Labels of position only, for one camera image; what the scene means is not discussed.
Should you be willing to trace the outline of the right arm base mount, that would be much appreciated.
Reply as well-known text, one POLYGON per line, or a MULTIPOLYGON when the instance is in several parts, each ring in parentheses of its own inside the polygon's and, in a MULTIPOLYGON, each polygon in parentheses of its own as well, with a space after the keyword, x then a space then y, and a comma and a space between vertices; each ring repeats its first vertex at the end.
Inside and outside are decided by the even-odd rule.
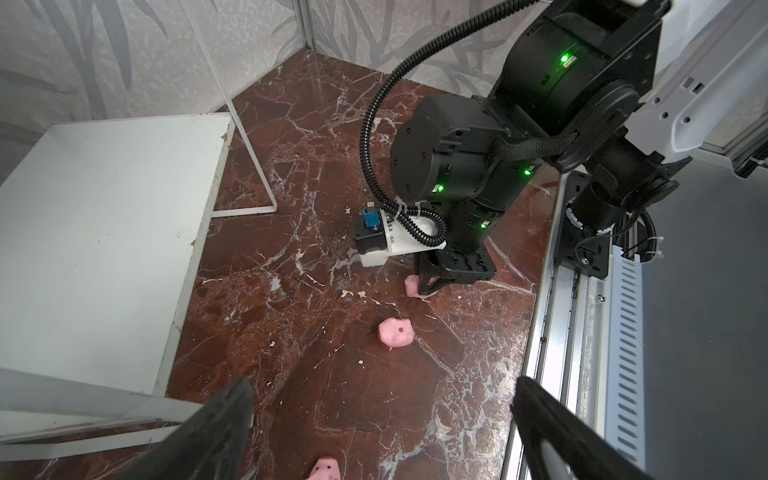
POLYGON ((641 152, 622 133, 603 144, 586 162, 588 174, 579 174, 566 196, 555 262, 604 279, 611 242, 678 188, 673 176, 692 157, 667 164, 663 160, 657 152, 641 152))

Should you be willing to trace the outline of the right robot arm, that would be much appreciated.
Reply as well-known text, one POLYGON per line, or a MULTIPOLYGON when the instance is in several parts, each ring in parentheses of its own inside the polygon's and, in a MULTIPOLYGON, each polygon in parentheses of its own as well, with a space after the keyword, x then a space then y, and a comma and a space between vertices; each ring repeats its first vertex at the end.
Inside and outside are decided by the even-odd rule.
POLYGON ((489 233, 533 174, 583 168, 555 260, 605 278, 611 241, 677 187, 767 68, 763 1, 555 1, 483 98, 428 96, 390 154, 401 203, 432 204, 411 293, 488 280, 489 233))

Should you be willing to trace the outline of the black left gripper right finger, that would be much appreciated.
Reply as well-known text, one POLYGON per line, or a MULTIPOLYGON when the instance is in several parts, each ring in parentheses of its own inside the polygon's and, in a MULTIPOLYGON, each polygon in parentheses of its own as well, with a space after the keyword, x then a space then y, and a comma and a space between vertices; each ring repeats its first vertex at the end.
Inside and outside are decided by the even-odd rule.
POLYGON ((516 380, 511 405, 533 479, 647 479, 530 377, 516 380))

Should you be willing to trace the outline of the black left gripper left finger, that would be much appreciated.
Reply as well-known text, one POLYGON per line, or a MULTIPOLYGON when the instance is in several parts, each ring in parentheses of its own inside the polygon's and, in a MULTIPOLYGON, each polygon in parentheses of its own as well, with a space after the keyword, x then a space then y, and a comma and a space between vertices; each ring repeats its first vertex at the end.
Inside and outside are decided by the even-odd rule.
POLYGON ((250 384, 219 392, 165 440, 123 472, 122 479, 234 479, 253 415, 250 384))

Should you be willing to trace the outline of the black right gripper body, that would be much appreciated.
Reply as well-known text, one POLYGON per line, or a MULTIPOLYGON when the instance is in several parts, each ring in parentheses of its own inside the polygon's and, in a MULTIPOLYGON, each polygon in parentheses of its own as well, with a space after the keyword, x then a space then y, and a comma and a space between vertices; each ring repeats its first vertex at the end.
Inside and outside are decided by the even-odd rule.
POLYGON ((418 254, 418 274, 442 276, 450 284, 474 284, 491 280, 497 273, 496 266, 482 246, 471 253, 452 248, 429 250, 418 254))

